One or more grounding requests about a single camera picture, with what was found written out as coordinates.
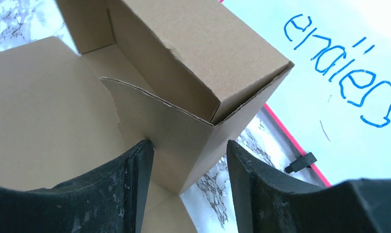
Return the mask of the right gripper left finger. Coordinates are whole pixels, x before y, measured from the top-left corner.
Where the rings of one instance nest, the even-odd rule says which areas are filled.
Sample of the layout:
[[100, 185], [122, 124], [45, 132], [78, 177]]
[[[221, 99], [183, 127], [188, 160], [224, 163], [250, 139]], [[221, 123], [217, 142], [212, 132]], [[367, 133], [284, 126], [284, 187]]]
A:
[[121, 156], [51, 189], [0, 187], [0, 233], [139, 233], [154, 149], [142, 140]]

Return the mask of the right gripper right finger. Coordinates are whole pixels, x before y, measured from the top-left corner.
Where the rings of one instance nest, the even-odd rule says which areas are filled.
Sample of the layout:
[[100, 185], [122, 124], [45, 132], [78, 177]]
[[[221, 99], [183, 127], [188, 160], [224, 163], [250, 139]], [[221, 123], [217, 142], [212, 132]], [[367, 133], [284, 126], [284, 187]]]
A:
[[391, 179], [306, 183], [234, 140], [226, 149], [240, 233], [391, 233]]

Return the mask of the brown cardboard box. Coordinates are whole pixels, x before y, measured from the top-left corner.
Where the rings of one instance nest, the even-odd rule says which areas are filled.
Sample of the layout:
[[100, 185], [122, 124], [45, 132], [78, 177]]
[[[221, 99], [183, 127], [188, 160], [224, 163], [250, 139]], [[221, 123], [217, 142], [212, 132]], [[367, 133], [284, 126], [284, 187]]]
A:
[[140, 233], [194, 233], [180, 194], [293, 63], [216, 0], [60, 0], [57, 37], [0, 52], [0, 187], [51, 189], [150, 140]]

